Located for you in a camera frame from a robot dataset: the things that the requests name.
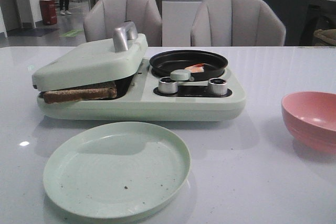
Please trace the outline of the orange shrimp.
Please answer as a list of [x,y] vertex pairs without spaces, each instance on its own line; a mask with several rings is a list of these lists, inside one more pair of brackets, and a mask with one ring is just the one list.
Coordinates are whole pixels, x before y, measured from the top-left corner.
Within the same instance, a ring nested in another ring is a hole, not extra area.
[[188,70],[190,73],[202,73],[204,72],[204,66],[205,65],[203,63],[198,63],[198,64],[188,66],[184,69]]

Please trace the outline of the mint green sandwich maker lid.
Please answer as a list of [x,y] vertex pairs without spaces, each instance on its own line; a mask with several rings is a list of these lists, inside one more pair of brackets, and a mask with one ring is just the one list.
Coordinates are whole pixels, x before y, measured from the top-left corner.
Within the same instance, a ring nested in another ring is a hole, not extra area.
[[148,48],[145,34],[128,41],[127,51],[115,52],[112,38],[81,44],[38,69],[32,84],[38,91],[54,91],[123,79],[134,75]]

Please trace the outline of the pink bowl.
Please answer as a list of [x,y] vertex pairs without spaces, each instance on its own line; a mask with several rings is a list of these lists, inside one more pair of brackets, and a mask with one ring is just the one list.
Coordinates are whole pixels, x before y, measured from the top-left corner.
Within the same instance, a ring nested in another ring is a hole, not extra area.
[[281,100],[282,118],[290,134],[317,151],[335,154],[335,94],[294,92]]

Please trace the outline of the mint green breakfast maker base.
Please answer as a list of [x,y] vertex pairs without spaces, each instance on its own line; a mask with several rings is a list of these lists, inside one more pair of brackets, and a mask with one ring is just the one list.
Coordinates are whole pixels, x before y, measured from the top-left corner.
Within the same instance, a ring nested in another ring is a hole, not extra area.
[[229,68],[227,97],[165,97],[154,93],[158,78],[151,73],[148,59],[143,59],[127,93],[113,100],[84,100],[47,104],[41,96],[37,104],[44,115],[66,120],[110,121],[222,121],[239,116],[246,104],[246,94]]

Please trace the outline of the left silver control knob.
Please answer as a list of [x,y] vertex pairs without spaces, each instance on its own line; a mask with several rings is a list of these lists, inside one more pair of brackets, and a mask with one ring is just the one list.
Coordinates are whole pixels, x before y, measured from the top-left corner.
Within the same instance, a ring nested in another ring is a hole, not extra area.
[[178,92],[178,82],[170,77],[161,77],[158,84],[158,92],[162,94],[175,94]]

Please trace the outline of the silver control knob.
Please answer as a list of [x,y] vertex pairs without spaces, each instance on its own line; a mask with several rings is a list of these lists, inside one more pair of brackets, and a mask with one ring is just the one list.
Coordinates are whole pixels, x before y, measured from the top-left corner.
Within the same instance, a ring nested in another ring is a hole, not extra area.
[[227,82],[221,78],[211,78],[207,83],[207,92],[211,95],[222,96],[227,93]]
[[178,82],[170,77],[161,77],[158,84],[158,92],[162,94],[175,94],[178,92]]

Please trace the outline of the black round frying pan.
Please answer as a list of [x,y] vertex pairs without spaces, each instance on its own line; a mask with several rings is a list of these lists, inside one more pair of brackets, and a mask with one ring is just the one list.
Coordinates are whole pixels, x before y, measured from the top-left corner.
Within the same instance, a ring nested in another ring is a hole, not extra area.
[[159,77],[168,77],[177,69],[185,69],[195,64],[204,65],[203,72],[192,73],[194,81],[206,81],[224,74],[228,60],[216,53],[202,50],[165,51],[150,59],[152,73]]

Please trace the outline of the right silver control knob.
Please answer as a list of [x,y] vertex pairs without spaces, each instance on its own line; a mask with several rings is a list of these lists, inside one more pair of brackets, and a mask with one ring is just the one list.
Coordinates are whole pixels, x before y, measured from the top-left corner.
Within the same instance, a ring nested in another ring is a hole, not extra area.
[[211,78],[207,83],[207,92],[211,95],[222,96],[227,93],[227,82],[221,78]]

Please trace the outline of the mint green round plate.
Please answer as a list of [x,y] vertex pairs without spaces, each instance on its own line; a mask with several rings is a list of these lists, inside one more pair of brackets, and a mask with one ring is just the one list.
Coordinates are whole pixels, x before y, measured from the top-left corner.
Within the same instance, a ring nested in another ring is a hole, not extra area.
[[164,208],[186,182],[190,152],[172,131],[144,122],[86,130],[50,156],[43,173],[50,200],[80,217],[134,221]]

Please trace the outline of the right grey upholstered chair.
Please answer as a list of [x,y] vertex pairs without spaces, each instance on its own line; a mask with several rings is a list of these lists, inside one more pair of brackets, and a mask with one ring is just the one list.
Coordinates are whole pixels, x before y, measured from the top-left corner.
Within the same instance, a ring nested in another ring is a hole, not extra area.
[[205,0],[191,27],[191,46],[283,46],[286,27],[263,0]]

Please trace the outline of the grey upholstered chair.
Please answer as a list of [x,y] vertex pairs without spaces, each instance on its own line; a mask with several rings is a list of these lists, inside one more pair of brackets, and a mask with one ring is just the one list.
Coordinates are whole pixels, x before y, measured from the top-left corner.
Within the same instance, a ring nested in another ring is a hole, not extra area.
[[134,22],[150,47],[162,46],[162,18],[155,0],[98,0],[84,19],[87,42],[113,37],[124,22]]
[[283,46],[286,27],[263,0],[205,0],[191,27],[191,46]]

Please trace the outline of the left grey upholstered chair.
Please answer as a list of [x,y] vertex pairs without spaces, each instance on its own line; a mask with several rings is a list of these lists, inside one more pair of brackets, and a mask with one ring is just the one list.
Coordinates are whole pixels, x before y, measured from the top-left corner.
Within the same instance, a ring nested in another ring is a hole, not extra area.
[[84,19],[87,42],[113,37],[124,22],[134,22],[150,47],[162,46],[162,18],[155,0],[98,0]]

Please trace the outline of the white refrigerator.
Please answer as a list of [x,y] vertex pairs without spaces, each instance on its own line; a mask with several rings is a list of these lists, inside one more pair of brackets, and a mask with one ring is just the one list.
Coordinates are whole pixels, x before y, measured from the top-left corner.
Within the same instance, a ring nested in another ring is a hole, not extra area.
[[202,1],[162,0],[162,46],[191,45],[191,26]]

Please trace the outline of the red bin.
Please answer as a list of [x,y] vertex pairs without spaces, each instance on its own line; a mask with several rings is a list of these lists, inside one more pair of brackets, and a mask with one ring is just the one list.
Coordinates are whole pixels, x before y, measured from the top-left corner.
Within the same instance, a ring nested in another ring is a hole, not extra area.
[[57,14],[54,0],[39,1],[41,17],[44,25],[54,25],[57,23]]

